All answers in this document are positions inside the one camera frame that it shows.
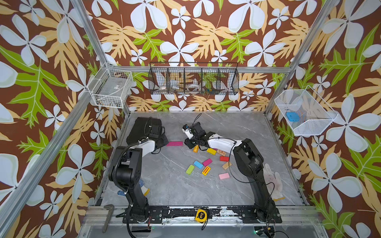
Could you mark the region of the blue block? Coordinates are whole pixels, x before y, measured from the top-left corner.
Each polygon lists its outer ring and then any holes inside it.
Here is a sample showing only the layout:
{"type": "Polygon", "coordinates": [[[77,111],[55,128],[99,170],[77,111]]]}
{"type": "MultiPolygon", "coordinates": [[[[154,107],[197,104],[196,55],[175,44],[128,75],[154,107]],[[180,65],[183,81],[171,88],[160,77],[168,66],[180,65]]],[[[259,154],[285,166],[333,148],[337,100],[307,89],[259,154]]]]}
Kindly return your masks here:
{"type": "Polygon", "coordinates": [[[203,168],[203,164],[200,163],[199,161],[194,161],[193,165],[196,166],[196,167],[199,168],[199,169],[202,169],[202,168],[203,168]]]}

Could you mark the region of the green block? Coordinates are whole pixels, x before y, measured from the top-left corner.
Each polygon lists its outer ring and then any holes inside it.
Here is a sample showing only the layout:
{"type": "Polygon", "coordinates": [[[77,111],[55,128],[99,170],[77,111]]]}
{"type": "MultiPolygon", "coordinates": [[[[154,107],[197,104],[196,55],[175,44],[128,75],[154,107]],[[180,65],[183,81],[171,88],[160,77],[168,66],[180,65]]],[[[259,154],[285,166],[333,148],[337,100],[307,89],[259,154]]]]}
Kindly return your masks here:
{"type": "Polygon", "coordinates": [[[189,165],[189,167],[186,170],[186,174],[191,175],[194,169],[195,169],[194,165],[189,165]]]}

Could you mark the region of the orange cylinder block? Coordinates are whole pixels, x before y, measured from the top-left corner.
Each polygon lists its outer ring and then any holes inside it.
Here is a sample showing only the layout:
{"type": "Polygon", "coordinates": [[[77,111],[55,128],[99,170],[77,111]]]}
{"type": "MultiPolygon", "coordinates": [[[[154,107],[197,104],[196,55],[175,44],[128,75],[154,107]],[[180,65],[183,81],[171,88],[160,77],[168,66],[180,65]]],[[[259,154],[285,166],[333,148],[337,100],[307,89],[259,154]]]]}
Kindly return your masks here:
{"type": "Polygon", "coordinates": [[[193,152],[194,152],[194,153],[197,153],[198,151],[199,151],[199,146],[196,145],[196,146],[193,148],[193,152]]]}

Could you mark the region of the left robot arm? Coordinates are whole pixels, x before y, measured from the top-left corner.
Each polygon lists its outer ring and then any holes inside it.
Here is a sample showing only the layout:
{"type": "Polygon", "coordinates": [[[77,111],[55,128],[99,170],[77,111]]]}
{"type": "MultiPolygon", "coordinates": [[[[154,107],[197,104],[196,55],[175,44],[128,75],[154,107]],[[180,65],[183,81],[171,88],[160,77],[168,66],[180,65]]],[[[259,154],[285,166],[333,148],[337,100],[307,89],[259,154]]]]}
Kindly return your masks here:
{"type": "Polygon", "coordinates": [[[149,216],[149,204],[140,187],[142,158],[160,150],[169,141],[160,119],[138,117],[126,143],[126,146],[117,147],[108,178],[126,196],[128,218],[144,222],[149,216]]]}

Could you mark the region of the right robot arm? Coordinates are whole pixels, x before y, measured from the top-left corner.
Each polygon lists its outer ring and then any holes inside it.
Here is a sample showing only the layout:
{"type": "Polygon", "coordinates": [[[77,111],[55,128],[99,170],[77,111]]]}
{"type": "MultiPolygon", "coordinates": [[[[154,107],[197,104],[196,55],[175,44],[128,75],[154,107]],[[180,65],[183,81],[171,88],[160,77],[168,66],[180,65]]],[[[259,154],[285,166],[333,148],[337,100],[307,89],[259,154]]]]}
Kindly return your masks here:
{"type": "Polygon", "coordinates": [[[205,132],[199,122],[190,126],[184,125],[182,131],[187,136],[185,145],[190,149],[198,145],[207,149],[222,150],[234,156],[239,172],[248,179],[247,184],[252,188],[255,219],[267,223],[282,223],[279,210],[265,182],[264,158],[250,139],[231,139],[214,132],[205,132]]]}

